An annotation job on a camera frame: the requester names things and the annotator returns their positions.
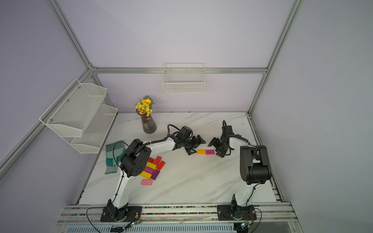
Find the orange block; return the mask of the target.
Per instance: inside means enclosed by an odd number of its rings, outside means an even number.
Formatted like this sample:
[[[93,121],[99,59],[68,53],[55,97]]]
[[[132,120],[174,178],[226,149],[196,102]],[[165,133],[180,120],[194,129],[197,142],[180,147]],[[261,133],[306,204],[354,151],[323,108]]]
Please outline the orange block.
[[[197,150],[198,155],[206,155],[206,150]]]

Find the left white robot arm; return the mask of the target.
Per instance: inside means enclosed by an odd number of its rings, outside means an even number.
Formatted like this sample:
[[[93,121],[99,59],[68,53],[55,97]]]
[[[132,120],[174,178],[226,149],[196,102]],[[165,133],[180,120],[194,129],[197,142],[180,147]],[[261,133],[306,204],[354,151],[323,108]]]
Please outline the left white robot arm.
[[[170,132],[170,127],[175,126],[172,124],[167,126],[168,133],[163,139],[149,142],[135,139],[127,146],[118,164],[120,179],[112,198],[108,200],[106,206],[111,214],[116,215],[117,212],[126,209],[133,178],[139,176],[145,170],[152,154],[184,148],[188,155],[192,155],[197,152],[196,149],[201,144],[206,143],[200,135],[193,135],[193,131],[187,126],[181,129],[177,128],[175,133]]]

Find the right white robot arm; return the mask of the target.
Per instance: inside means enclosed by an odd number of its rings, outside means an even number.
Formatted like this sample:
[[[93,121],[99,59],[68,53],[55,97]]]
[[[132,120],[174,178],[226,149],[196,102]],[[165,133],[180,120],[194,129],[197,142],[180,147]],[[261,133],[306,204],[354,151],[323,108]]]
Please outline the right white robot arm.
[[[273,176],[268,156],[264,145],[254,145],[241,135],[233,132],[232,126],[225,120],[222,121],[220,138],[213,138],[209,146],[215,148],[215,154],[224,158],[238,152],[240,156],[240,176],[243,187],[232,197],[236,206],[249,206],[257,190]]]

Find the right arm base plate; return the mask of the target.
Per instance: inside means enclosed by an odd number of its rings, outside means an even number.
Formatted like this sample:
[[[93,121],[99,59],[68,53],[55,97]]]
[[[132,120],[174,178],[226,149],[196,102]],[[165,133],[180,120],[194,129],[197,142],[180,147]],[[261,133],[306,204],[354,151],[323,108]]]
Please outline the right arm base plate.
[[[234,206],[218,205],[218,220],[257,220],[256,212],[253,205]]]

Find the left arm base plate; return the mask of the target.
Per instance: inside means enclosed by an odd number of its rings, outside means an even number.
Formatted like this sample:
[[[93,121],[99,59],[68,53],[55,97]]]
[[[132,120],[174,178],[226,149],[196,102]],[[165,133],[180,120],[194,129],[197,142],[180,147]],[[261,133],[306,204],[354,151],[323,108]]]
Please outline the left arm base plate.
[[[134,222],[140,218],[142,209],[141,206],[105,207],[100,222]]]

